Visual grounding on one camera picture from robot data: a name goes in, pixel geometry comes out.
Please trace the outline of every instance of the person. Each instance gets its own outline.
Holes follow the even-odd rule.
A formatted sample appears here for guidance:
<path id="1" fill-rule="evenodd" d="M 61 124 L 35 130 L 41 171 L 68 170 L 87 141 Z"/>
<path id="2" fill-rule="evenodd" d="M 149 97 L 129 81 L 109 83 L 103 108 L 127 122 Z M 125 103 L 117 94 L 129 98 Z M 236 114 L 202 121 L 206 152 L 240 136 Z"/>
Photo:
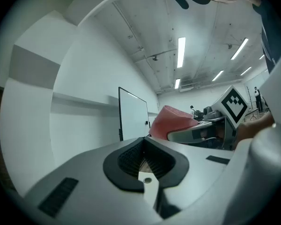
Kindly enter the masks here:
<path id="1" fill-rule="evenodd" d="M 196 111 L 194 110 L 193 105 L 191 105 L 191 114 L 192 114 L 193 117 L 195 118 Z"/>
<path id="2" fill-rule="evenodd" d="M 210 0 L 193 0 L 199 4 L 205 5 Z M 232 3 L 237 0 L 213 0 L 222 3 Z M 270 73 L 276 62 L 281 57 L 281 20 L 274 8 L 267 0 L 247 0 L 253 6 L 253 9 L 261 16 L 262 33 L 261 43 L 263 53 L 266 58 L 266 65 Z M 267 112 L 261 119 L 241 123 L 238 127 L 237 145 L 241 140 L 253 138 L 259 131 L 274 124 L 274 118 L 270 112 Z"/>
<path id="3" fill-rule="evenodd" d="M 259 89 L 257 89 L 257 87 L 255 87 L 254 96 L 256 98 L 256 106 L 258 108 L 258 111 L 261 113 L 263 111 L 262 102 L 261 102 L 261 94 L 260 94 Z"/>

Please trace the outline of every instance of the whiteboard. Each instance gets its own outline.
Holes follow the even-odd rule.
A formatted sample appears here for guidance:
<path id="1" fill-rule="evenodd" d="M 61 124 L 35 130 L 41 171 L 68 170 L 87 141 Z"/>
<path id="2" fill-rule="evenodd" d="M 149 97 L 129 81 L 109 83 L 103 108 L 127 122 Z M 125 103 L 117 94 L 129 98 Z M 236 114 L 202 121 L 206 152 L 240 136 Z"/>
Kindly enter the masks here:
<path id="1" fill-rule="evenodd" d="M 121 87 L 118 99 L 123 140 L 147 136 L 150 130 L 147 103 Z"/>

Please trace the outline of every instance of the white wall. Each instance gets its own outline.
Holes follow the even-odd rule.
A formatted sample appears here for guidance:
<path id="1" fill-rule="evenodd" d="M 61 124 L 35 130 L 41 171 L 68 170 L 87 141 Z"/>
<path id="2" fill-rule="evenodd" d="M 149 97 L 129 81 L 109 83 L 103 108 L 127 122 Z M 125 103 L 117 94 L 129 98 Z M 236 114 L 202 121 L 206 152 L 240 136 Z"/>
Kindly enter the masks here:
<path id="1" fill-rule="evenodd" d="M 190 106 L 193 105 L 195 110 L 200 110 L 203 112 L 203 109 L 207 106 L 211 106 L 228 89 L 230 85 L 231 84 L 202 88 L 181 93 L 179 91 L 173 91 L 159 95 L 158 99 L 160 109 L 165 105 L 169 105 L 186 113 L 190 113 Z M 241 82 L 232 85 L 243 96 L 243 98 L 247 100 L 244 85 Z"/>
<path id="2" fill-rule="evenodd" d="M 53 11 L 29 27 L 12 49 L 0 109 L 0 144 L 22 196 L 55 169 L 49 128 L 53 86 L 75 34 L 76 26 Z"/>
<path id="3" fill-rule="evenodd" d="M 268 79 L 268 77 L 269 77 L 269 73 L 267 71 L 266 62 L 264 60 L 264 62 L 262 62 L 254 70 L 252 70 L 243 80 L 243 84 L 246 89 L 247 97 L 248 97 L 248 99 L 250 99 L 250 97 L 251 97 L 253 108 L 256 107 L 256 104 L 255 104 L 256 98 L 254 96 L 254 90 L 255 90 L 254 88 L 257 87 L 258 89 L 260 89 L 261 85 Z"/>
<path id="4" fill-rule="evenodd" d="M 13 45 L 38 19 L 56 10 L 65 12 L 71 0 L 18 0 L 0 26 L 0 87 L 5 87 Z"/>
<path id="5" fill-rule="evenodd" d="M 56 165 L 119 141 L 119 86 L 145 100 L 150 112 L 158 112 L 147 80 L 114 37 L 90 17 L 78 27 L 53 89 L 58 98 L 52 101 L 50 134 Z"/>
<path id="6" fill-rule="evenodd" d="M 117 107 L 53 98 L 50 133 L 55 165 L 82 152 L 119 142 Z"/>
<path id="7" fill-rule="evenodd" d="M 96 18 L 78 27 L 76 41 L 60 67 L 54 92 L 85 100 L 117 99 L 118 87 L 145 100 L 149 112 L 158 112 L 158 99 L 148 81 L 113 36 Z"/>

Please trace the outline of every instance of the ceiling pipe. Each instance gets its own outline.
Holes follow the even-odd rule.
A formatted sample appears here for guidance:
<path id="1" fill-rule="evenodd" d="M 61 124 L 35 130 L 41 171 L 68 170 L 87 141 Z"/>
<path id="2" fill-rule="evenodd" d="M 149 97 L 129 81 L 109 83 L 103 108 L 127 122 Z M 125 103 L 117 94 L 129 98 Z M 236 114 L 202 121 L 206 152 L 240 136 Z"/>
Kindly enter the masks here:
<path id="1" fill-rule="evenodd" d="M 240 80 L 242 80 L 242 79 L 239 78 L 239 79 L 235 79 L 235 80 L 232 80 L 232 81 L 225 81 L 225 82 L 212 83 L 212 84 L 206 84 L 206 85 L 198 85 L 201 82 L 194 82 L 194 83 L 189 83 L 187 85 L 193 85 L 194 89 L 202 89 L 202 88 L 217 87 L 217 86 L 221 86 L 221 85 L 225 85 L 225 84 L 231 84 L 231 83 L 237 83 L 237 82 L 239 83 Z M 171 91 L 174 91 L 174 90 L 175 90 L 174 88 L 168 88 L 168 89 L 163 89 L 163 90 L 157 91 L 156 93 L 158 95 L 160 95 L 162 93 L 167 93 L 167 92 L 171 92 Z"/>
<path id="2" fill-rule="evenodd" d="M 133 36 L 134 36 L 134 38 L 135 38 L 135 40 L 136 40 L 136 42 L 137 42 L 137 44 L 138 44 L 138 46 L 139 46 L 139 49 L 144 52 L 146 62 L 148 63 L 148 65 L 149 65 L 150 68 L 152 69 L 153 74 L 154 74 L 154 76 L 156 77 L 156 79 L 157 79 L 157 81 L 158 81 L 158 78 L 157 78 L 157 76 L 156 76 L 156 74 L 155 74 L 155 72 L 154 72 L 154 70 L 153 70 L 151 64 L 150 64 L 149 61 L 148 61 L 148 57 L 146 56 L 145 48 L 141 46 L 141 43 L 140 43 L 139 40 L 137 39 L 137 36 L 136 36 L 135 32 L 133 31 L 132 26 L 130 25 L 130 23 L 129 23 L 128 20 L 126 19 L 125 15 L 124 15 L 124 13 L 123 13 L 123 11 L 122 11 L 122 9 L 118 6 L 118 4 L 117 4 L 116 2 L 113 2 L 112 4 L 114 5 L 114 7 L 115 7 L 115 9 L 118 11 L 118 13 L 121 15 L 121 17 L 123 18 L 124 22 L 126 23 L 126 25 L 128 26 L 128 28 L 130 29 L 130 31 L 132 32 L 132 34 L 133 34 Z"/>
<path id="3" fill-rule="evenodd" d="M 213 25 L 213 27 L 212 27 L 212 32 L 211 32 L 211 35 L 210 35 L 210 40 L 209 40 L 209 43 L 208 43 L 208 48 L 207 48 L 206 51 L 205 51 L 204 59 L 203 59 L 203 60 L 201 61 L 201 63 L 199 64 L 199 67 L 198 67 L 198 69 L 197 69 L 197 71 L 196 71 L 196 73 L 195 73 L 195 75 L 194 75 L 194 78 L 198 77 L 199 72 L 200 72 L 200 70 L 201 70 L 203 64 L 205 63 L 205 60 L 206 60 L 207 54 L 208 54 L 208 52 L 209 52 L 209 49 L 210 49 L 210 47 L 211 47 L 211 45 L 212 45 L 212 40 L 213 40 L 214 31 L 215 31 L 215 27 L 216 27 L 215 23 L 216 23 L 216 20 L 217 20 L 217 17 L 218 17 L 218 11 L 219 11 L 219 2 L 216 3 L 216 12 L 215 12 L 215 16 L 214 16 L 214 25 Z"/>
<path id="4" fill-rule="evenodd" d="M 154 54 L 154 55 L 151 55 L 151 56 L 147 57 L 147 59 L 149 59 L 149 58 L 154 58 L 154 57 L 157 57 L 157 56 L 159 56 L 159 55 L 161 55 L 161 54 L 168 53 L 168 52 L 172 52 L 172 51 L 175 51 L 175 50 L 177 50 L 177 48 L 171 49 L 171 50 L 168 50 L 168 51 L 164 51 L 164 52 L 160 52 L 160 53 L 157 53 L 157 54 Z M 135 62 L 140 62 L 140 61 L 142 61 L 142 60 L 144 60 L 144 59 L 146 59 L 146 58 L 137 60 L 137 61 L 135 61 Z"/>

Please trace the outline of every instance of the black rubber pad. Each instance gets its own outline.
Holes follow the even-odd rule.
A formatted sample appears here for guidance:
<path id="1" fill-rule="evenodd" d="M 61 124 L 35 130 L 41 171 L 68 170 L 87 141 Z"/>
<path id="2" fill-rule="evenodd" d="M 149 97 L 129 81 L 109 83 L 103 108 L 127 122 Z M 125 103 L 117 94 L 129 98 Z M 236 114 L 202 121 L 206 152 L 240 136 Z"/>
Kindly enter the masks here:
<path id="1" fill-rule="evenodd" d="M 110 153 L 103 162 L 106 177 L 125 191 L 144 192 L 138 173 L 146 160 L 159 181 L 160 188 L 177 186 L 189 169 L 187 158 L 150 138 L 138 138 L 131 144 Z"/>
<path id="2" fill-rule="evenodd" d="M 215 157 L 215 156 L 209 156 L 206 158 L 207 160 L 216 162 L 216 163 L 222 163 L 222 164 L 228 164 L 230 159 L 222 158 L 222 157 Z"/>
<path id="3" fill-rule="evenodd" d="M 54 218 L 69 198 L 77 183 L 78 180 L 73 178 L 63 179 L 49 196 L 42 201 L 38 208 L 45 214 Z"/>

